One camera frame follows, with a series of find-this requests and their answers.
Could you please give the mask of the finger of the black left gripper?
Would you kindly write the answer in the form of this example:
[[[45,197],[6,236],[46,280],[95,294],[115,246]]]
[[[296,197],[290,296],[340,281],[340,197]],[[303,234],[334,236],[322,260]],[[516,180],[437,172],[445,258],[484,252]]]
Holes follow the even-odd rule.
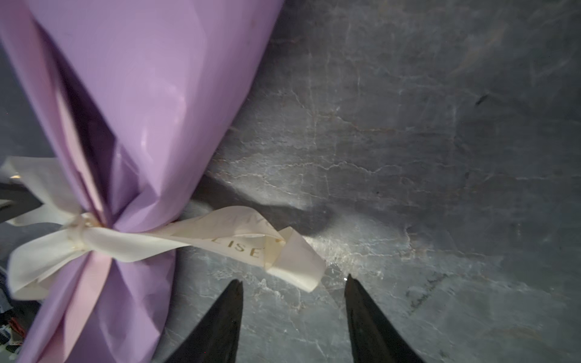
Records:
[[[25,186],[15,183],[1,183],[1,223],[41,206],[42,202]]]

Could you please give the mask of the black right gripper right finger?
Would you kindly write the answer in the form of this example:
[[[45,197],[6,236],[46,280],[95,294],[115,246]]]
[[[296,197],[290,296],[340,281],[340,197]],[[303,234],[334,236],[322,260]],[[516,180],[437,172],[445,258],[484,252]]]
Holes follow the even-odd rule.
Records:
[[[353,360],[358,363],[423,363],[362,284],[349,275],[344,291]]]

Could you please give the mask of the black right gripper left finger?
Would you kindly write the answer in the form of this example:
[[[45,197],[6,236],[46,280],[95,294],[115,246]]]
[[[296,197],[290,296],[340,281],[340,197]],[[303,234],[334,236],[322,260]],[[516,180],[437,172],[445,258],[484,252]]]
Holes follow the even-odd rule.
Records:
[[[238,351],[243,301],[243,284],[235,279],[165,362],[234,363]]]

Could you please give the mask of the cream printed ribbon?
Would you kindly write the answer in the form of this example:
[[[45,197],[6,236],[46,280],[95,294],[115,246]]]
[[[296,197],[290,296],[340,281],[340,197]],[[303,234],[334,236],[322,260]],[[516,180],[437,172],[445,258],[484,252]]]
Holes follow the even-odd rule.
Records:
[[[8,288],[15,299],[47,298],[52,276],[89,252],[133,263],[181,247],[197,247],[260,266],[306,292],[313,291],[325,273],[325,260],[297,231],[291,227],[278,231],[249,207],[222,208],[149,233],[125,233],[105,228],[92,213],[83,212],[54,158],[9,157],[1,166],[1,179],[16,181],[41,203],[10,219],[10,224],[60,225],[56,232],[11,253]]]

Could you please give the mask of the pink purple wrapping paper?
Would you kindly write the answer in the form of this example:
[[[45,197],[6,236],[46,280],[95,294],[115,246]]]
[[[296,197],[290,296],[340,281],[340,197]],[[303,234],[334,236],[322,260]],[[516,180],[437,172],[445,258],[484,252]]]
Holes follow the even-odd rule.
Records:
[[[1,40],[74,200],[134,237],[175,220],[245,102],[280,1],[3,1]],[[21,362],[149,362],[176,253],[136,262],[22,246],[13,295],[40,299]]]

